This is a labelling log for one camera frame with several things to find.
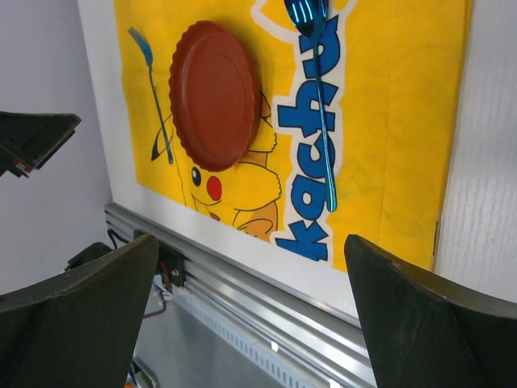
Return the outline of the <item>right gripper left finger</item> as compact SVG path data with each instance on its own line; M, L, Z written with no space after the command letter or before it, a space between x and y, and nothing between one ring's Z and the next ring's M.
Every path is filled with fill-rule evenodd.
M122 387L154 273L145 234L87 264L1 296L3 387Z

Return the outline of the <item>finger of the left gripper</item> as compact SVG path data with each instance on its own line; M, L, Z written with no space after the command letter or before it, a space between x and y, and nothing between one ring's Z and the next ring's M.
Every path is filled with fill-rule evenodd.
M1 113L1 173L28 177L74 134L81 118L73 113Z

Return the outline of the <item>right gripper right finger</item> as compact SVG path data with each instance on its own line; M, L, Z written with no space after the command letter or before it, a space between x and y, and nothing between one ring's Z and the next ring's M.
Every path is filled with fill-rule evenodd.
M379 387L514 387L516 304L410 264L356 234L348 276Z

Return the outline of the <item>blue metal fork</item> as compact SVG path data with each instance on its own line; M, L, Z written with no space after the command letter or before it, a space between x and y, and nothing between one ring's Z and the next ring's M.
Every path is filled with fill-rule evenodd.
M152 49L151 49L147 39L135 27L130 27L128 29L128 34L133 38L133 40L139 47L139 49L142 52L143 57L145 59L145 64L147 65L147 68L148 68L149 84L151 87L155 107L157 109L158 119L159 119L160 125L161 125L160 129L161 129L163 141L165 144L165 151L166 151L168 163L170 165L172 165L174 163L174 156L172 153L170 140L169 140L169 137L168 137L168 134L166 131L165 120L163 118L162 110L161 110L160 103L158 100L157 89L156 89L156 86L154 85L154 80L153 80L153 52L152 52Z

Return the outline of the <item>red round plate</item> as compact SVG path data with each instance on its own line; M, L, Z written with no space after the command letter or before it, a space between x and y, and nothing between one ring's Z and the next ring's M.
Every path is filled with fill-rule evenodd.
M258 132L259 72L242 42L219 23L192 24L170 66L170 110L181 146L207 171L224 171Z

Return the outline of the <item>yellow Pikachu cloth placemat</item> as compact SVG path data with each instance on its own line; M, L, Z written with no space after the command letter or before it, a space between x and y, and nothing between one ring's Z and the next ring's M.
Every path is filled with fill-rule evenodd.
M359 234L430 268L456 126L470 1L332 1L320 68L337 209L326 165L313 48L281 1L117 1L114 4L137 182L160 196L290 251L344 270ZM247 155L220 173L186 154L170 114L172 57L200 20L227 27L262 79L261 125ZM148 68L174 163L168 163Z

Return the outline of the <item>blue metal spoon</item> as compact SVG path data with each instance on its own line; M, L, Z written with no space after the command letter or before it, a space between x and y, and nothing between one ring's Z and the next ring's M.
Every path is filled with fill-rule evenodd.
M328 6L325 1L310 0L286 0L284 1L284 6L296 30L308 39L313 47L314 74L317 85L317 97L322 124L322 141L326 165L326 207L327 210L332 213L337 209L337 190L333 167L330 160L329 135L326 126L326 110L319 62L319 40L326 27Z

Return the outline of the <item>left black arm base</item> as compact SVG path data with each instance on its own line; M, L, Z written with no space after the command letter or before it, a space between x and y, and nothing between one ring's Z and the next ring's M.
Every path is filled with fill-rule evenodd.
M158 240L158 263L154 274L152 290L172 293L173 287L183 287L186 281L186 257Z

